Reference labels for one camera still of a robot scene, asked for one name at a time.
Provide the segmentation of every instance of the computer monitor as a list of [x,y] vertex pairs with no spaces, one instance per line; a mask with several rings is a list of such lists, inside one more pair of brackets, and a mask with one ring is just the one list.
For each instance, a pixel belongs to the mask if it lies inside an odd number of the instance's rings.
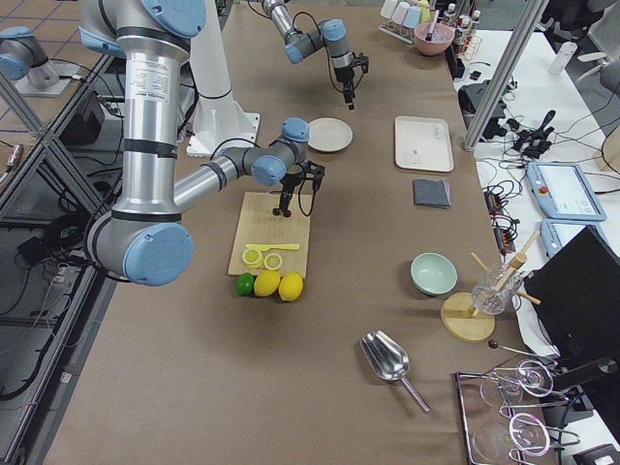
[[[568,369],[601,357],[620,363],[620,259],[592,227],[585,228],[526,280],[535,310],[561,365]],[[620,374],[581,386],[620,441]]]

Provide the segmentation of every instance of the cutting board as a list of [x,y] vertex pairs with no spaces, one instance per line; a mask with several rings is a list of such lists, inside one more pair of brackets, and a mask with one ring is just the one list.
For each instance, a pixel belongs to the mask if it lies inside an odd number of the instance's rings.
[[[306,277],[308,262],[308,241],[310,238],[310,218],[299,211],[297,195],[291,200],[289,210],[291,217],[275,216],[273,208],[278,206],[279,194],[264,194],[247,192],[243,197],[243,205],[236,227],[234,244],[232,245],[229,274],[237,276],[243,273],[259,274],[264,268],[248,268],[241,260],[245,244],[299,244],[299,250],[271,249],[263,255],[277,253],[282,257],[282,275],[293,271]],[[304,211],[310,210],[312,196],[301,196],[301,205]]]

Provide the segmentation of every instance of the white desk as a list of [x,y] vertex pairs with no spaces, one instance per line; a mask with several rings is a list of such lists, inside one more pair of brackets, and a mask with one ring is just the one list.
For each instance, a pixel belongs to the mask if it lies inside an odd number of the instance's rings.
[[[465,74],[462,79],[457,79],[454,82],[455,86],[460,87],[464,84],[473,83],[474,81],[469,79],[472,71],[480,71],[482,73],[478,82],[491,78],[511,34],[511,32],[507,31],[479,31],[478,35],[482,39],[479,52],[471,64],[466,63]],[[564,136],[578,139],[594,131],[580,141],[592,147],[600,147],[605,139],[605,135],[599,129],[599,125],[594,117],[589,115],[590,109],[581,99],[567,73],[562,72],[560,75],[551,75],[547,72],[547,68],[554,56],[543,34],[533,34],[519,63],[514,69],[513,78],[518,85],[517,89],[513,91],[514,100],[507,102],[508,110],[510,111],[510,113],[507,112],[508,117],[512,114],[520,123],[526,126],[539,127],[546,113],[550,109],[555,109],[556,115],[550,125],[557,132],[564,132],[577,119],[588,115],[576,123]],[[577,162],[587,160],[579,164],[586,173],[601,172],[596,162],[592,160],[592,157],[599,156],[600,152],[575,141],[562,142],[562,140],[562,138],[557,138],[557,142],[561,143],[552,145],[541,156],[542,162]],[[504,179],[511,179],[505,170],[498,167],[499,163],[496,161],[501,158],[504,150],[510,146],[508,143],[505,147],[501,138],[495,138],[490,143],[479,143],[476,146],[474,155],[480,161],[478,163],[478,171],[482,186],[491,183],[495,184]],[[609,171],[605,171],[605,173],[613,174],[613,172]],[[524,170],[513,171],[513,174],[520,178],[524,175]],[[587,178],[595,191],[618,188],[618,180],[596,175],[587,175]],[[518,238],[515,241],[517,250],[525,243],[530,234],[539,227],[540,221],[544,218],[530,191],[530,185],[525,179],[523,180],[523,188],[523,194],[511,199],[507,207],[511,217],[520,220]],[[599,196],[599,200],[607,215],[607,220],[602,222],[604,234],[614,252],[620,254],[620,194]],[[530,248],[527,255],[528,262],[524,266],[524,269],[527,270],[541,268],[548,260],[541,240]],[[527,301],[523,301],[517,316],[525,343],[539,354],[551,353],[551,349],[543,342],[540,336],[537,317],[532,305]],[[599,444],[612,443],[620,450],[618,443],[603,425],[596,412],[592,418],[572,423],[570,429],[577,431],[581,435],[581,444],[567,448],[564,452],[566,457],[564,463],[574,463],[569,459],[570,455],[581,450],[588,450]]]

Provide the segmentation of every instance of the metal scoop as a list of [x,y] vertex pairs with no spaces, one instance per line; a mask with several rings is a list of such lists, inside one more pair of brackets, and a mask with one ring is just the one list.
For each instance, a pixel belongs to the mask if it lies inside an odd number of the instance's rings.
[[402,347],[381,330],[369,332],[361,338],[359,344],[379,378],[386,381],[400,381],[421,410],[425,414],[430,412],[428,404],[405,377],[409,371],[409,357]]

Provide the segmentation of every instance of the pink bowl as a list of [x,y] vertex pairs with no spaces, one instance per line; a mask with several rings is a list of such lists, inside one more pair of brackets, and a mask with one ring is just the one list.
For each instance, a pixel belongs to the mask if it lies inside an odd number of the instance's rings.
[[[433,32],[435,41],[428,42],[425,38],[429,27],[430,22],[423,22],[416,26],[416,29],[414,29],[414,44],[422,55],[439,55],[448,48],[454,40],[454,29],[447,27],[445,24],[435,24],[435,31]],[[437,41],[438,35],[443,36],[445,39],[443,41]]]

